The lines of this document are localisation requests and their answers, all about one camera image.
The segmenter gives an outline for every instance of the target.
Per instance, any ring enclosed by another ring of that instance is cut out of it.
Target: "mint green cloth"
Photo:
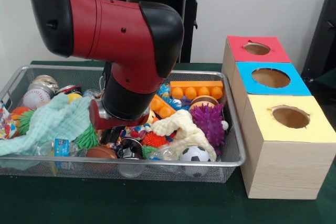
[[[89,97],[85,97],[68,104],[65,94],[55,96],[48,104],[36,110],[26,135],[11,140],[0,140],[0,156],[37,155],[36,147],[44,142],[56,138],[75,140],[90,126],[90,101]]]

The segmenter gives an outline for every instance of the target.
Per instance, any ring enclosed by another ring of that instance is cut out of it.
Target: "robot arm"
[[[98,129],[117,126],[99,123],[99,109],[123,121],[139,119],[181,53],[184,28],[180,15],[169,6],[150,2],[31,2],[51,52],[113,62],[103,108],[93,104],[90,111],[94,125]],[[111,124],[122,125],[120,121]]]

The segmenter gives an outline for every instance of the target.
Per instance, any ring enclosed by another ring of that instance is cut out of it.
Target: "orange toy block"
[[[159,97],[157,94],[153,97],[150,104],[150,108],[162,119],[168,118],[169,116],[171,116],[176,112],[172,107],[170,107],[169,104],[163,101],[162,98]]]
[[[211,95],[215,99],[223,96],[223,83],[221,81],[171,81],[170,93],[175,99],[184,95],[193,100],[201,95]]]

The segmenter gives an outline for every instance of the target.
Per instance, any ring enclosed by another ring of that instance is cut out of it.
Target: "green tabletop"
[[[221,65],[176,69],[220,71]],[[336,223],[334,165],[317,200],[248,199],[239,168],[226,184],[3,176],[0,190],[3,223]]]

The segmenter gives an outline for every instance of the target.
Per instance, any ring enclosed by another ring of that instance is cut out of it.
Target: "stacked boxes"
[[[228,37],[223,73],[243,131],[248,197],[315,199],[336,133],[278,39]]]

